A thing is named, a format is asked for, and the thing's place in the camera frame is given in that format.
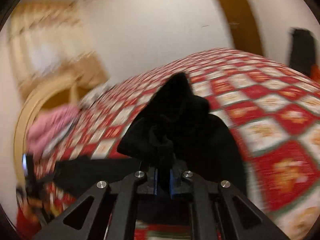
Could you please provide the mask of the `black pants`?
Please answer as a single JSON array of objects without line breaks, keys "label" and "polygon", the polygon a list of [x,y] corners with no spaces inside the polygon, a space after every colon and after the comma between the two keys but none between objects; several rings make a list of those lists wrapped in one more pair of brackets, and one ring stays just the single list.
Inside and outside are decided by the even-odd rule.
[{"label": "black pants", "polygon": [[207,181],[227,180],[247,191],[247,176],[236,140],[227,125],[210,113],[207,99],[193,94],[183,73],[173,75],[135,117],[117,151],[122,159],[81,156],[55,165],[54,183],[80,197],[94,183],[113,183],[139,169],[166,171],[174,162]]}]

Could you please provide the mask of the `grey patterned pillow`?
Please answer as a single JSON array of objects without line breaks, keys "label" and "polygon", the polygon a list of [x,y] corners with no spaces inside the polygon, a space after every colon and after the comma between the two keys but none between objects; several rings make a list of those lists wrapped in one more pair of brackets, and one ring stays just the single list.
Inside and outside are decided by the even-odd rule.
[{"label": "grey patterned pillow", "polygon": [[113,86],[108,82],[103,83],[88,92],[78,103],[80,109],[90,108],[104,93],[110,90]]}]

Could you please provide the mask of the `pink folded quilt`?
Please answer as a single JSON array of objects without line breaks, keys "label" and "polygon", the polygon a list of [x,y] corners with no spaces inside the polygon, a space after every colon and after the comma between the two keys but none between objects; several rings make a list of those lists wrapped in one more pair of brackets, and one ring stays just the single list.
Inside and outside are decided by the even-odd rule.
[{"label": "pink folded quilt", "polygon": [[66,104],[41,114],[27,131],[27,149],[33,159],[41,159],[46,146],[74,118],[80,110],[76,105]]}]

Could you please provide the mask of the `red checkered christmas bedspread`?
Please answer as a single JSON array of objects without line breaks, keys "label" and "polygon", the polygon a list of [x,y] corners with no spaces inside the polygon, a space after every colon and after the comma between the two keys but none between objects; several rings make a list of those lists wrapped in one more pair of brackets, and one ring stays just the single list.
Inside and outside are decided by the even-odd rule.
[{"label": "red checkered christmas bedspread", "polygon": [[233,133],[250,200],[290,239],[319,239],[319,84],[239,50],[202,51],[115,85],[83,111],[67,138],[36,165],[36,175],[81,155],[119,157],[117,145],[131,122],[178,72]]}]

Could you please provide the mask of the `cream wooden headboard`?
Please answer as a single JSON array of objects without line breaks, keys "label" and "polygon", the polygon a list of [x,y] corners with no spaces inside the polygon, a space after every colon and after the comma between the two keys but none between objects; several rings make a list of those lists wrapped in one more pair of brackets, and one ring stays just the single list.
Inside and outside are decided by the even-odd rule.
[{"label": "cream wooden headboard", "polygon": [[69,101],[71,103],[77,103],[79,101],[77,78],[71,74],[63,74],[39,84],[24,102],[17,119],[13,138],[13,158],[18,184],[25,184],[22,168],[22,155],[27,148],[25,141],[27,129],[33,123],[43,105],[58,93],[65,90],[69,91]]}]

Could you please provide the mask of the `brown wooden door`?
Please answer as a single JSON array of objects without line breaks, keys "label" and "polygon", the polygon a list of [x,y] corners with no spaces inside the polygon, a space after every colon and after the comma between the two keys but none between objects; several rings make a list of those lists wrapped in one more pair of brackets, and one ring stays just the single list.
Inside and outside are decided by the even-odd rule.
[{"label": "brown wooden door", "polygon": [[259,29],[248,0],[219,0],[219,3],[227,19],[235,48],[263,56]]}]

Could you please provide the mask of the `beige curtain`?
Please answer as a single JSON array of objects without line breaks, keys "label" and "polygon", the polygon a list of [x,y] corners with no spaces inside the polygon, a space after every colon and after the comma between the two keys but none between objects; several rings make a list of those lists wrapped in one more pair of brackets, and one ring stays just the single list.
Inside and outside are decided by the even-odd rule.
[{"label": "beige curtain", "polygon": [[24,98],[49,77],[62,73],[72,74],[82,85],[96,86],[108,80],[72,3],[19,4],[9,20],[9,46]]}]

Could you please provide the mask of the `black bag by wall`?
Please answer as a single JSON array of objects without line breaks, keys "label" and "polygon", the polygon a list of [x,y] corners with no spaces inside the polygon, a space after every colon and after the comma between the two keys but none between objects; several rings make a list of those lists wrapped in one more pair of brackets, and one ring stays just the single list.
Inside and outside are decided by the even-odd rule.
[{"label": "black bag by wall", "polygon": [[289,67],[311,77],[317,59],[315,38],[311,31],[302,28],[292,29],[291,35]]}]

